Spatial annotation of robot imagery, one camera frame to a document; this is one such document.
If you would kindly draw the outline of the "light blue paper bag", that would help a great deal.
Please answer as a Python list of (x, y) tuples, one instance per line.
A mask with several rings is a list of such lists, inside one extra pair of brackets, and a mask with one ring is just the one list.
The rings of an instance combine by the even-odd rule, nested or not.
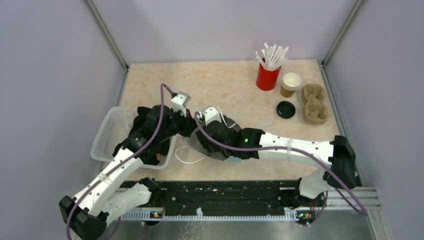
[[(222, 110), (219, 107), (208, 106), (204, 108), (202, 113), (207, 114), (211, 113), (211, 117), (209, 119), (217, 120), (218, 122), (225, 125), (225, 128), (232, 129), (234, 131), (239, 132), (242, 128), (239, 124), (237, 124), (233, 119), (223, 114)], [(240, 162), (240, 160), (236, 160), (235, 157), (224, 156), (221, 153), (207, 153), (206, 150), (200, 144), (196, 133), (198, 132), (198, 128), (194, 130), (190, 137), (181, 137), (184, 142), (184, 145), (180, 146), (174, 151), (175, 157), (184, 164), (195, 164), (202, 161), (205, 157), (209, 157), (215, 160), (226, 161), (230, 158), (230, 162)], [(200, 156), (199, 159), (189, 160), (189, 154), (194, 152), (197, 156)]]

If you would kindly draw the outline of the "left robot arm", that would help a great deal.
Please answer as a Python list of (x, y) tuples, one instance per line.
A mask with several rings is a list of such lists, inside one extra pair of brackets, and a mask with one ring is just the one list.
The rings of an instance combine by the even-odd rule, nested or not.
[(160, 187), (149, 177), (124, 192), (116, 190), (140, 168), (163, 169), (168, 165), (175, 137), (188, 137), (195, 129), (187, 109), (190, 99), (187, 93), (174, 92), (171, 107), (161, 103), (140, 113), (139, 122), (106, 168), (83, 190), (60, 200), (69, 240), (98, 240), (112, 222), (127, 212), (144, 204), (154, 207), (160, 202)]

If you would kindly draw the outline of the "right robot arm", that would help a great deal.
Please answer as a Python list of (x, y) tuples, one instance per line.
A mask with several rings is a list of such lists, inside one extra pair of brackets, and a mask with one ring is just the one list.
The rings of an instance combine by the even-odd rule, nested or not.
[(345, 190), (354, 200), (356, 187), (356, 155), (346, 137), (336, 135), (330, 141), (308, 141), (282, 137), (257, 128), (229, 127), (223, 115), (214, 107), (195, 112), (197, 139), (212, 155), (239, 159), (283, 159), (316, 170), (301, 177), (293, 192), (299, 206), (307, 206), (322, 192)]

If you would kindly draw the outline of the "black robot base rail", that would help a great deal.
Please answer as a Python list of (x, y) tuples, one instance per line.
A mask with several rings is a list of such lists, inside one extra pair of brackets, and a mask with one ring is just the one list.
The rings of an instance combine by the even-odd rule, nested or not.
[(299, 180), (164, 181), (155, 180), (143, 210), (163, 210), (167, 216), (281, 216), (287, 210), (317, 210), (325, 193), (309, 199), (299, 193)]

